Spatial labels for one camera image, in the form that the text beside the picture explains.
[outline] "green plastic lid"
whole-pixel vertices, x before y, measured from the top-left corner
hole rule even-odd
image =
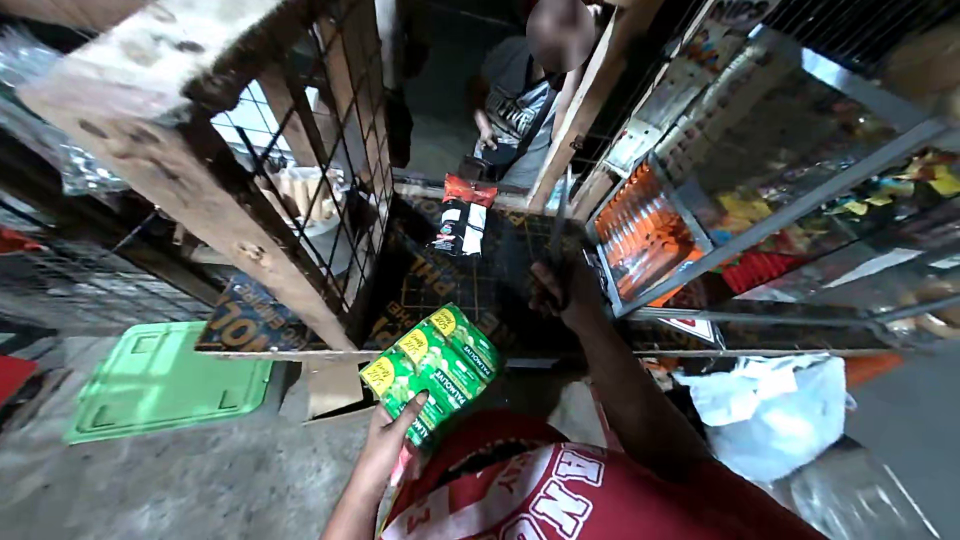
[[[262,402],[270,360],[221,360],[193,350],[205,321],[137,325],[80,393],[69,444],[242,416]]]

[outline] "gray t-shirt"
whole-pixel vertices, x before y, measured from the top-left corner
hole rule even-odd
[[[530,48],[527,47],[527,38],[507,37],[493,47],[480,68],[480,74],[490,84],[486,110],[498,144],[517,146],[546,101],[549,91],[549,83],[546,81],[541,81],[531,88],[524,88],[529,61]],[[527,153],[510,167],[507,175],[500,181],[501,184],[533,186],[550,149],[556,113],[557,101],[554,100],[550,113],[543,120],[543,125],[530,143]],[[478,139],[473,155],[480,158],[482,150]]]

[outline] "green soap box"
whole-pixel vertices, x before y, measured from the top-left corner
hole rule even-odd
[[[391,416],[421,390],[430,392],[407,436],[421,445],[444,420],[483,392],[499,366],[499,354],[453,304],[420,321],[360,377]]]

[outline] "red shirt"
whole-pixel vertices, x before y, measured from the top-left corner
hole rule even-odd
[[[539,447],[430,489],[478,449],[512,439]],[[401,484],[382,538],[824,538],[716,461],[668,482],[620,452],[563,439],[513,413],[473,415]]]

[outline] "shoulder strap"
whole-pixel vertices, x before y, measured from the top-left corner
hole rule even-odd
[[[527,133],[523,135],[523,139],[521,139],[520,143],[516,146],[516,153],[510,161],[510,165],[519,161],[519,159],[527,153],[527,149],[530,148],[530,143],[534,141],[534,137],[537,136],[540,128],[543,127],[543,122],[546,121],[546,115],[553,109],[553,102],[557,99],[557,90],[553,87],[553,81],[547,79],[547,88],[546,100],[543,101],[543,107],[540,107],[540,110],[537,111],[537,116],[534,116],[534,121],[530,124],[530,129],[527,130]]]

